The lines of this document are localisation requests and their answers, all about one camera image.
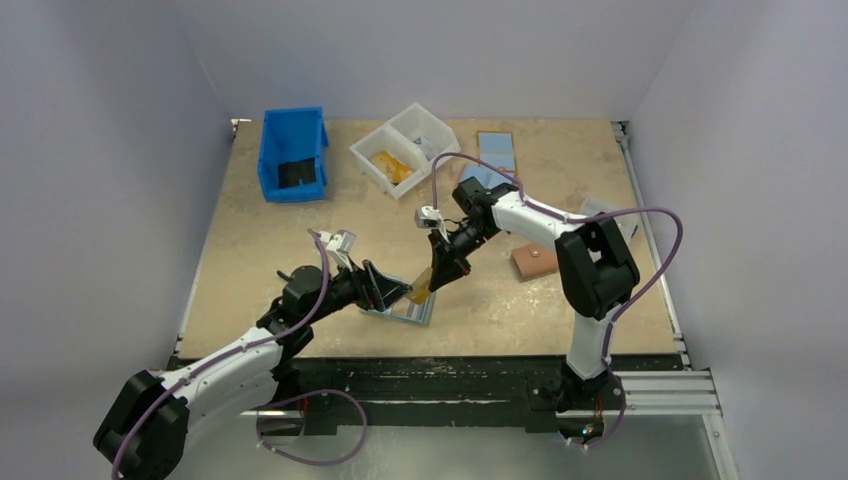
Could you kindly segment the green card holder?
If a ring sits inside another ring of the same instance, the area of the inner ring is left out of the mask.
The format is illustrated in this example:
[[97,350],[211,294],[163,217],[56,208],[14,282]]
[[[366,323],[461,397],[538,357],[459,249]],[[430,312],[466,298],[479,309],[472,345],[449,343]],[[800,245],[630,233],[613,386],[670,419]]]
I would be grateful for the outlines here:
[[357,308],[357,310],[362,314],[379,317],[385,320],[392,320],[419,327],[427,327],[430,323],[435,301],[436,294],[432,293],[420,304],[414,303],[407,297],[403,297],[402,299],[399,299],[393,304],[387,306],[384,310],[362,308]]

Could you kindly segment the gold card with stripe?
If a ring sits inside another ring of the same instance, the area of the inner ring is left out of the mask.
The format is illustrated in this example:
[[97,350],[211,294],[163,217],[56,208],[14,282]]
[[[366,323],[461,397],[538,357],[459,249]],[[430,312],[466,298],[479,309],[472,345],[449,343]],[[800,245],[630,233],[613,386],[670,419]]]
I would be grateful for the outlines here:
[[419,276],[411,283],[411,290],[405,296],[410,302],[421,305],[431,295],[429,284],[432,278],[432,268],[425,268]]

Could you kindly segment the credit card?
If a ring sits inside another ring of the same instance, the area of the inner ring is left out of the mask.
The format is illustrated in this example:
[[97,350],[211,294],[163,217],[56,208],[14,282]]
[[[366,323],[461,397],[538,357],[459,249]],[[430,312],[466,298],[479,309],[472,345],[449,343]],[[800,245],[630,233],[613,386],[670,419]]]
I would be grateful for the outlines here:
[[427,161],[432,161],[443,151],[443,148],[439,144],[430,140],[425,135],[417,137],[413,140],[413,143],[422,151]]

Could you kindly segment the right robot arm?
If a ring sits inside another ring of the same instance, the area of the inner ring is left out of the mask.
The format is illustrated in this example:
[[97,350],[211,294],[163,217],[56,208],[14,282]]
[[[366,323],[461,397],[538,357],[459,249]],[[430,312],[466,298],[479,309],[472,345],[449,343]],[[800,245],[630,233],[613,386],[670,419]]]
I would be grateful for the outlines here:
[[611,218],[596,220],[535,203],[511,183],[487,189],[468,179],[453,198],[465,214],[453,231],[435,206],[415,213],[416,225],[429,232],[432,251],[427,292],[469,275],[469,256],[499,233],[519,234],[553,252],[564,296],[575,312],[558,395],[573,406],[588,405],[609,377],[613,316],[640,282],[618,225]]

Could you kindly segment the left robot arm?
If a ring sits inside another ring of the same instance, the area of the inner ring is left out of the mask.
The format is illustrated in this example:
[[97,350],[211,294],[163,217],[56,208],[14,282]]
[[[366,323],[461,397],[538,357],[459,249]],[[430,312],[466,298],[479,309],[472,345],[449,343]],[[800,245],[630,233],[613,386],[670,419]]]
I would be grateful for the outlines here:
[[185,448],[222,421],[295,402],[302,388],[291,360],[313,340],[313,323],[349,305],[385,310],[412,289],[370,261],[335,275],[301,266],[256,325],[230,345],[179,370],[130,377],[93,446],[124,479],[164,479]]

